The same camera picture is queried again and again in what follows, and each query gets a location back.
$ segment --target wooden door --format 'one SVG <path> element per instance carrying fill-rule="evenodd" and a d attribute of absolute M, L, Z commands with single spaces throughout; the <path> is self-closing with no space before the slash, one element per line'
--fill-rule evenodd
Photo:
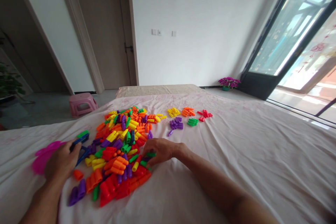
<path fill-rule="evenodd" d="M 3 50 L 34 92 L 68 90 L 24 0 L 0 0 Z"/>
<path fill-rule="evenodd" d="M 79 0 L 105 89 L 136 85 L 134 56 L 124 47 L 132 42 L 129 3 L 125 1 Z"/>

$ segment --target person's right hand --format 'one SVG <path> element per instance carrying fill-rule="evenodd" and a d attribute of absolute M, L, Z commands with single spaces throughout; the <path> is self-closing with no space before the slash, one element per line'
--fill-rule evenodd
<path fill-rule="evenodd" d="M 148 139 L 142 155 L 145 156 L 147 152 L 156 152 L 156 156 L 147 162 L 146 167 L 150 168 L 153 165 L 173 158 L 179 145 L 180 143 L 177 144 L 164 138 Z"/>

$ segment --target flower pot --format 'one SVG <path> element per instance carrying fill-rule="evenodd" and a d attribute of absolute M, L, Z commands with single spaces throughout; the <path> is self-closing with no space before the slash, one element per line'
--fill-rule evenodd
<path fill-rule="evenodd" d="M 224 90 L 224 91 L 229 91 L 230 88 L 229 88 L 229 87 L 224 87 L 224 86 L 222 86 L 222 90 Z"/>

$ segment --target door frame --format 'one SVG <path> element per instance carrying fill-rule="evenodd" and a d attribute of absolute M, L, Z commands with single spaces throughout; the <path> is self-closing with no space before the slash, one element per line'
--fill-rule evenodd
<path fill-rule="evenodd" d="M 68 7 L 70 17 L 74 25 L 80 46 L 82 48 L 84 59 L 89 69 L 93 85 L 98 94 L 102 93 L 105 90 L 105 88 L 104 88 L 102 78 L 100 76 L 98 64 L 96 61 L 96 56 L 93 51 L 89 33 L 86 28 L 86 24 L 85 24 L 81 6 L 79 4 L 79 0 L 65 0 L 65 2 Z M 132 26 L 135 71 L 136 71 L 136 79 L 137 79 L 136 84 L 139 85 L 138 66 L 136 64 L 137 63 L 137 52 L 136 52 L 136 45 L 135 45 L 134 16 L 133 16 L 133 11 L 132 11 L 133 2 L 132 0 L 129 0 L 129 2 L 130 2 L 129 4 L 130 4 L 130 10 L 131 10 L 131 26 Z"/>
<path fill-rule="evenodd" d="M 30 15 L 32 16 L 32 18 L 33 18 L 33 20 L 35 22 L 35 24 L 37 26 L 37 29 L 40 32 L 40 34 L 41 34 L 41 36 L 43 38 L 43 41 L 46 44 L 46 46 L 47 46 L 47 48 L 48 48 L 48 50 L 50 52 L 50 55 L 51 55 L 53 61 L 55 62 L 56 67 L 59 70 L 59 72 L 61 74 L 61 77 L 62 77 L 63 81 L 65 82 L 65 85 L 66 85 L 69 93 L 71 95 L 73 95 L 74 91 L 72 90 L 72 88 L 71 88 L 71 86 L 70 86 L 70 84 L 69 84 L 69 82 L 68 82 L 68 80 L 67 80 L 67 78 L 66 78 L 66 76 L 64 74 L 64 71 L 63 71 L 63 69 L 62 69 L 62 67 L 61 67 L 61 65 L 60 65 L 60 63 L 59 63 L 59 61 L 58 61 L 58 59 L 57 59 L 54 51 L 53 51 L 53 48 L 51 47 L 51 44 L 50 44 L 50 42 L 49 42 L 49 40 L 48 40 L 48 38 L 47 38 L 47 36 L 46 36 L 46 34 L 45 34 L 45 32 L 44 32 L 41 24 L 39 22 L 39 19 L 37 18 L 37 15 L 36 15 L 36 13 L 35 13 L 35 11 L 33 9 L 33 6 L 31 5 L 31 3 L 30 3 L 29 0 L 23 0 L 23 1 L 24 1 L 25 5 L 27 6 L 28 11 L 29 11 Z"/>
<path fill-rule="evenodd" d="M 328 6 L 325 7 L 324 11 L 321 13 L 316 22 L 312 25 L 310 31 L 305 35 L 302 41 L 299 43 L 297 49 L 292 53 L 291 57 L 287 61 L 287 63 L 283 66 L 282 70 L 278 75 L 268 75 L 257 72 L 250 72 L 249 69 L 253 64 L 254 59 L 257 57 L 259 50 L 261 49 L 265 39 L 267 38 L 275 20 L 277 19 L 282 7 L 284 6 L 287 0 L 278 0 L 274 12 L 271 14 L 268 19 L 266 26 L 260 35 L 249 60 L 247 61 L 243 73 L 241 75 L 241 85 L 239 86 L 239 90 L 242 92 L 248 93 L 255 97 L 258 97 L 262 100 L 266 100 L 272 91 L 279 84 L 281 79 L 290 69 L 290 67 L 295 63 L 297 58 L 300 56 L 301 52 L 306 48 L 308 43 L 314 37 L 316 32 L 320 29 L 320 27 L 324 24 L 325 20 L 331 15 L 336 6 L 336 0 L 332 0 L 329 2 Z"/>

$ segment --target door handle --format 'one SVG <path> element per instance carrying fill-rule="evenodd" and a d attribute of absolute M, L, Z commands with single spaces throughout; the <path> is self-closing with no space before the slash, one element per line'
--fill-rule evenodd
<path fill-rule="evenodd" d="M 124 47 L 125 47 L 125 53 L 127 53 L 127 48 L 131 49 L 131 52 L 134 52 L 133 51 L 133 46 L 130 45 L 130 46 L 127 47 L 126 42 L 124 43 Z"/>

